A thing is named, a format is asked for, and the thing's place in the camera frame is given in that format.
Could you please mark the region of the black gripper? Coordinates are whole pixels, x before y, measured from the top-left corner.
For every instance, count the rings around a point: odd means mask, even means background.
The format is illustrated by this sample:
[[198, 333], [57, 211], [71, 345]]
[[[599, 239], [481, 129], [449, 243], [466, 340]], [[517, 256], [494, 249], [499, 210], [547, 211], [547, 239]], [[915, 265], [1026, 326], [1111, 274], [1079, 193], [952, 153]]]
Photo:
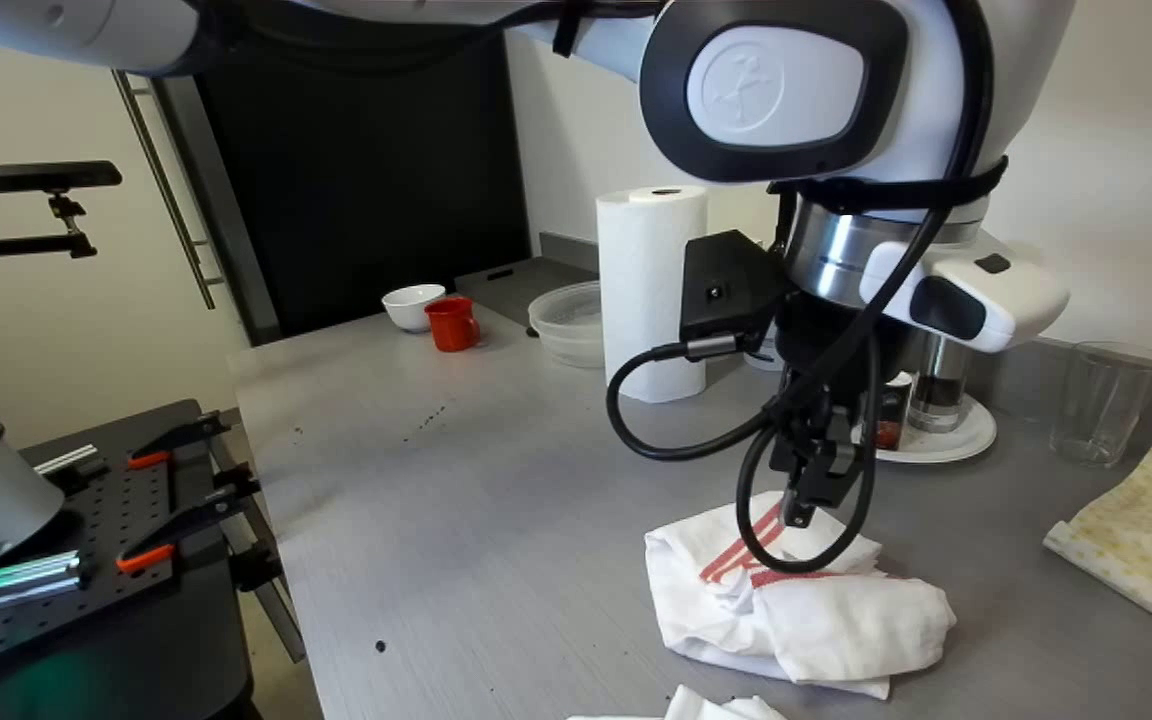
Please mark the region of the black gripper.
[[772, 469], [788, 476], [786, 524], [807, 530], [817, 501], [839, 508], [871, 469], [878, 395], [901, 352], [901, 329], [817, 297], [793, 297], [778, 317], [778, 350], [788, 405]]

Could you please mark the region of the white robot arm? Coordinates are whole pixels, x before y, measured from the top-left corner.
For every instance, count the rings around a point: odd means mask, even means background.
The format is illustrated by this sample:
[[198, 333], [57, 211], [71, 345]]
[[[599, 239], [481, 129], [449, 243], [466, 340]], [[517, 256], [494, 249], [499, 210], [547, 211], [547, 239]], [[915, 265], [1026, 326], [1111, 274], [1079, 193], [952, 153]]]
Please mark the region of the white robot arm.
[[0, 0], [0, 43], [139, 76], [204, 69], [235, 42], [410, 60], [527, 33], [641, 90], [651, 145], [701, 181], [778, 181], [807, 235], [881, 243], [811, 299], [850, 317], [806, 378], [820, 391], [871, 326], [1002, 352], [1068, 294], [981, 234], [1071, 0]]

